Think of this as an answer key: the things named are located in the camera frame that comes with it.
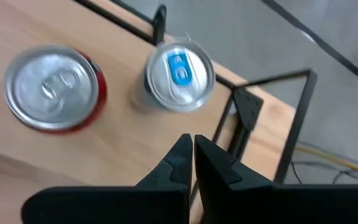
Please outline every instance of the can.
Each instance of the can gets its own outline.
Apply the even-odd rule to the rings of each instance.
[[[194,111],[210,97],[215,72],[207,53],[196,43],[160,44],[149,56],[138,86],[144,105],[174,112]]]
[[[18,120],[53,133],[83,128],[107,98],[100,68],[84,53],[60,45],[18,55],[6,70],[4,92]]]

